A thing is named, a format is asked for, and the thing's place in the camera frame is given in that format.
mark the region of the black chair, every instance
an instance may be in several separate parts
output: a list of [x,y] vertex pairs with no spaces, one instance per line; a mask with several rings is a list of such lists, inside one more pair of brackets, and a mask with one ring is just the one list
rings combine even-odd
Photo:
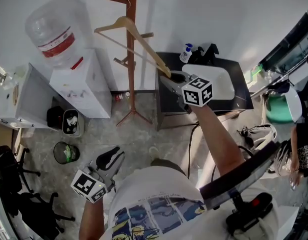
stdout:
[[[23,222],[44,240],[53,240],[59,235],[59,232],[64,232],[64,229],[57,224],[56,220],[75,221],[74,217],[64,217],[54,213],[53,201],[54,197],[58,197],[58,193],[53,193],[49,202],[45,202],[38,193],[15,195],[17,195],[15,200],[17,200],[18,210],[22,214]],[[33,198],[40,202],[33,202],[31,200]]]
[[18,208],[11,192],[9,192],[0,181],[0,200],[6,213],[14,217],[18,215]]
[[11,193],[17,193],[22,189],[19,175],[22,178],[27,190],[30,193],[34,192],[29,188],[24,173],[32,173],[40,176],[40,172],[23,169],[25,153],[28,152],[29,149],[24,148],[20,161],[17,162],[14,154],[8,146],[0,146],[0,180]]

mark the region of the red button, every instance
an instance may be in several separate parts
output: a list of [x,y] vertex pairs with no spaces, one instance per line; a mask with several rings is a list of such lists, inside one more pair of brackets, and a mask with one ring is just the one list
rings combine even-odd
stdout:
[[252,206],[257,206],[257,205],[259,205],[259,203],[260,203],[260,201],[257,198],[252,200]]

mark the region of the white cabinet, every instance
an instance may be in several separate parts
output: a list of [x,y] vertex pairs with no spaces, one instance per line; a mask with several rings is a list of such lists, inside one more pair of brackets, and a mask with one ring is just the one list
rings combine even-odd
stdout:
[[55,69],[49,84],[87,118],[110,118],[112,97],[93,49],[74,70]]
[[17,82],[16,103],[13,100],[14,88],[0,86],[0,123],[10,128],[49,128],[47,110],[58,94],[31,64],[20,68],[22,77]]

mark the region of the wooden hanger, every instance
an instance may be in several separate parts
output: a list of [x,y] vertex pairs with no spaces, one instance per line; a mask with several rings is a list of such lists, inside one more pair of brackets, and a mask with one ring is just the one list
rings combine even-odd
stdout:
[[[132,35],[133,37],[139,41],[139,43],[143,46],[143,48],[152,56],[152,58],[154,59],[154,61],[159,65],[155,65],[153,62],[151,62],[150,60],[146,59],[145,57],[143,57],[142,55],[140,55],[139,53],[133,51],[132,49],[129,49],[128,47],[124,46],[123,44],[115,41],[114,39],[100,33],[102,31],[106,31],[106,30],[114,30],[114,29],[119,29],[119,28],[126,28]],[[140,33],[137,30],[136,25],[134,24],[134,22],[126,17],[126,16],[122,16],[119,17],[117,19],[117,21],[113,24],[113,25],[108,25],[108,26],[102,26],[102,27],[98,27],[94,30],[95,33],[111,40],[112,42],[116,43],[117,45],[120,45],[122,47],[124,47],[125,49],[127,49],[128,51],[134,53],[135,55],[141,57],[142,59],[146,60],[148,63],[154,65],[155,67],[157,67],[158,69],[160,69],[162,72],[164,72],[166,74],[166,76],[168,76],[169,78],[171,77],[171,73],[168,67],[165,66],[165,63],[163,62],[163,60],[157,55],[157,53],[154,52],[154,50],[152,49],[152,47],[150,47],[150,45],[142,38],[142,36],[140,35]]]

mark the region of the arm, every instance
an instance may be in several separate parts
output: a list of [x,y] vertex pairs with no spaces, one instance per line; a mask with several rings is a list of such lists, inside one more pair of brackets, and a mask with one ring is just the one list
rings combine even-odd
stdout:
[[86,201],[79,240],[99,240],[104,232],[103,198],[96,203]]
[[191,109],[198,118],[220,175],[224,175],[241,165],[245,161],[244,157],[215,113],[208,106],[201,108],[191,106]]
[[298,145],[297,145],[297,127],[293,127],[291,131],[291,144],[292,144],[292,165],[291,172],[295,172],[299,169],[298,159]]

